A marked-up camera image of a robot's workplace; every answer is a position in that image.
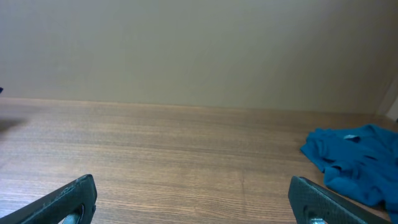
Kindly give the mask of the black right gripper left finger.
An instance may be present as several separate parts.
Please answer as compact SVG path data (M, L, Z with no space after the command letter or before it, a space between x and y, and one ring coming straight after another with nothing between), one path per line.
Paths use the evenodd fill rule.
M1 223L90 224L96 211L96 199L94 178L86 174L2 217Z

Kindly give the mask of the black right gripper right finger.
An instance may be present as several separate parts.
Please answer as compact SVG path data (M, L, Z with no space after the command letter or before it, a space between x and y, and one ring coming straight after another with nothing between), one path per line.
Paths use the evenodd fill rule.
M390 224L304 177L291 178L288 198L298 224Z

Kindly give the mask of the blue polo shirt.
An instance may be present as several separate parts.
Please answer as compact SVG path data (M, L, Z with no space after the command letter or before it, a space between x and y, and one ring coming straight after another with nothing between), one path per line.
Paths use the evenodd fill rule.
M335 192L373 207L384 203L397 223L397 133L367 124L316 129L300 148Z

